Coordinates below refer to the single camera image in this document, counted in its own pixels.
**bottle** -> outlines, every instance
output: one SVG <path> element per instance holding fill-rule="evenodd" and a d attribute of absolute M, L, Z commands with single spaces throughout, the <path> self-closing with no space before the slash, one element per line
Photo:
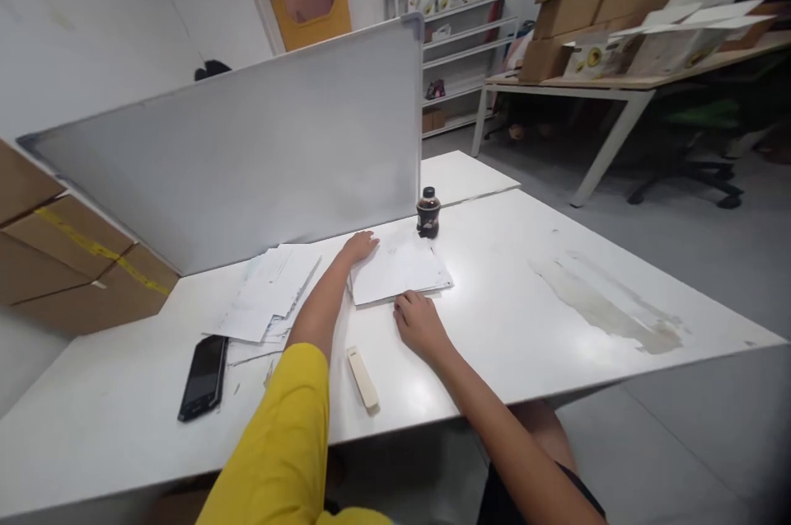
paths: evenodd
<path fill-rule="evenodd" d="M 434 197 L 434 188 L 426 187 L 418 202 L 418 234 L 423 238 L 435 238 L 439 233 L 439 199 Z"/>

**packing tape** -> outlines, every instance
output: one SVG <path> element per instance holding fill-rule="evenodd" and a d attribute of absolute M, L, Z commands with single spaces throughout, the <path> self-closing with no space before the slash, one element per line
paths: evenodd
<path fill-rule="evenodd" d="M 77 243 L 80 247 L 82 247 L 85 251 L 90 253 L 91 255 L 97 255 L 99 257 L 106 257 L 109 260 L 113 260 L 115 263 L 120 265 L 122 268 L 126 270 L 126 272 L 132 276 L 132 278 L 136 279 L 140 284 L 148 288 L 149 290 L 154 290 L 159 292 L 160 294 L 164 294 L 165 296 L 170 296 L 171 291 L 158 284 L 152 279 L 146 278 L 143 274 L 141 274 L 135 267 L 130 264 L 126 258 L 122 257 L 118 253 L 111 251 L 104 245 L 93 241 L 92 239 L 86 237 L 83 234 L 77 232 L 74 227 L 66 224 L 56 213 L 48 210 L 47 208 L 39 208 L 35 211 L 36 214 L 41 216 L 44 220 L 48 223 L 55 226 L 60 232 L 65 234 L 69 237 L 72 241 Z"/>

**yellow sleeve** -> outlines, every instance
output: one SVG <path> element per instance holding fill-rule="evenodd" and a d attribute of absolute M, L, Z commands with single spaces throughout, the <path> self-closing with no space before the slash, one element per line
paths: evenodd
<path fill-rule="evenodd" d="M 314 345 L 293 345 L 283 353 L 196 525 L 389 523 L 360 509 L 335 519 L 322 514 L 329 429 L 327 359 Z"/>

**hand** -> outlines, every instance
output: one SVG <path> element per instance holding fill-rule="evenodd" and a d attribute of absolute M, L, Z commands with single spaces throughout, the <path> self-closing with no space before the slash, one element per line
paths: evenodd
<path fill-rule="evenodd" d="M 454 350 L 431 298 L 407 290 L 395 300 L 393 317 L 404 343 L 429 364 Z"/>
<path fill-rule="evenodd" d="M 371 231 L 358 232 L 352 235 L 352 237 L 346 241 L 338 257 L 343 256 L 350 265 L 364 260 L 371 255 L 371 252 L 376 249 L 379 244 L 379 239 L 372 237 L 373 232 Z"/>

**black phone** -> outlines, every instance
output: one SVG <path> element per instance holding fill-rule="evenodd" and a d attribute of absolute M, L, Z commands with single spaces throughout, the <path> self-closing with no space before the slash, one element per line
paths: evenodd
<path fill-rule="evenodd" d="M 220 405 L 228 338 L 210 335 L 195 346 L 179 420 L 189 422 Z"/>

